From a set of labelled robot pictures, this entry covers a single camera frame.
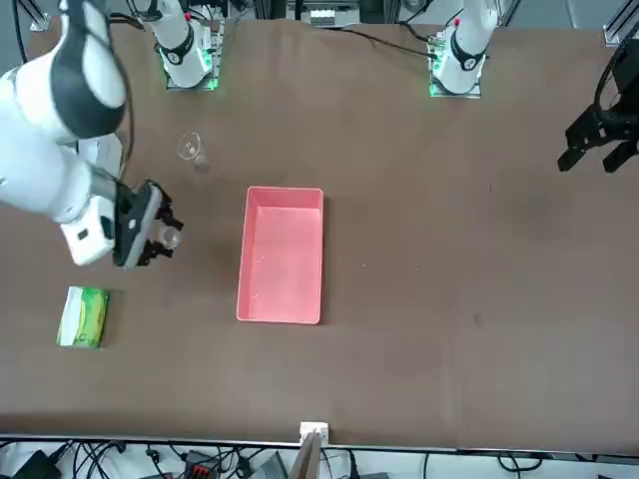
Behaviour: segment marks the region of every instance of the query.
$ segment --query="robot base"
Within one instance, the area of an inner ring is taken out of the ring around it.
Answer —
[[[211,66],[211,71],[205,75],[205,77],[196,85],[191,88],[182,88],[176,85],[169,75],[166,75],[167,90],[170,92],[212,92],[218,88],[220,83],[220,65],[222,61],[222,46],[224,43],[224,29],[225,29],[225,18],[221,12],[219,12],[219,8],[216,8],[216,11],[213,16],[213,22],[219,25],[218,31],[214,31],[209,26],[205,26],[203,31],[205,32],[204,45],[206,50],[202,53],[204,62],[207,66]]]
[[[428,53],[434,53],[438,58],[446,51],[446,45],[444,40],[444,32],[438,32],[436,37],[432,38],[428,42]],[[481,79],[481,71],[479,71],[479,75],[477,76],[477,83],[469,92],[464,93],[463,95],[455,95],[453,93],[448,92],[445,88],[441,86],[441,84],[437,81],[435,76],[433,75],[434,71],[439,69],[440,60],[428,59],[428,94],[432,98],[439,97],[453,97],[453,98],[481,98],[481,87],[479,81]]]

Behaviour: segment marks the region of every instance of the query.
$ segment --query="glass cup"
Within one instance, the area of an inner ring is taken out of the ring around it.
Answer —
[[[178,156],[193,165],[198,173],[206,173],[211,169],[211,162],[204,150],[200,135],[197,133],[185,133],[178,143]]]

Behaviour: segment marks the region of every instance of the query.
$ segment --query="white bracket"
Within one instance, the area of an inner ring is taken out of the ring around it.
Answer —
[[[304,421],[300,423],[300,444],[304,442],[309,434],[319,433],[321,436],[321,447],[328,447],[328,423]]]

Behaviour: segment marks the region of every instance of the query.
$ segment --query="metal frame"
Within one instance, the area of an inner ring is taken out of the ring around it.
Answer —
[[[298,442],[269,442],[269,441],[237,441],[224,439],[190,439],[190,438],[168,438],[157,436],[114,436],[114,435],[47,435],[47,434],[0,434],[0,443],[5,441],[24,442],[66,442],[69,440],[92,441],[95,443],[109,441],[122,441],[127,444],[152,444],[160,446],[194,446],[194,447],[254,447],[267,449],[299,449]],[[396,447],[396,446],[371,446],[361,444],[331,444],[324,447],[326,450],[351,450],[369,452],[401,452],[407,454],[442,454],[448,456],[482,456],[497,457],[499,454],[508,452],[516,459],[535,459],[542,457],[548,460],[583,462],[594,459],[596,462],[605,464],[628,464],[639,465],[639,455],[610,455],[596,454],[592,452],[569,452],[569,451],[545,451],[535,449],[491,449],[491,448],[450,448],[450,447]]]
[[[633,25],[639,21],[639,0],[627,0],[603,26],[607,47],[616,47]]]
[[[18,4],[31,17],[31,31],[44,32],[51,25],[51,16],[35,2],[35,0],[18,0]]]

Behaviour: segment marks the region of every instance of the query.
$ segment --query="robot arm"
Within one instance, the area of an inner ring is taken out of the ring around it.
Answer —
[[[153,30],[160,55],[171,80],[180,88],[192,88],[211,73],[204,59],[211,30],[200,22],[188,22],[179,0],[131,0],[134,13]]]
[[[110,251],[124,267],[171,256],[149,240],[156,220],[182,228],[171,199],[154,182],[134,192],[118,181],[122,146],[113,132],[124,116],[126,87],[104,4],[60,6],[58,45],[0,79],[0,201],[59,223],[77,264]],[[82,148],[87,142],[97,148]],[[117,155],[115,169],[99,162],[105,149]]]
[[[452,95],[464,95],[477,83],[486,47],[497,26],[494,0],[465,0],[459,21],[443,31],[445,50],[434,81]]]
[[[632,157],[639,155],[639,40],[634,36],[639,23],[626,34],[603,71],[594,101],[565,132],[568,148],[557,160],[559,171],[571,170],[591,148],[611,142],[620,143],[604,158],[606,173],[615,173]],[[601,93],[610,79],[614,79],[618,102],[608,110],[601,106]]]
[[[103,2],[62,0],[60,9],[58,45],[17,70],[15,95],[27,121],[63,145],[115,132],[126,91]]]

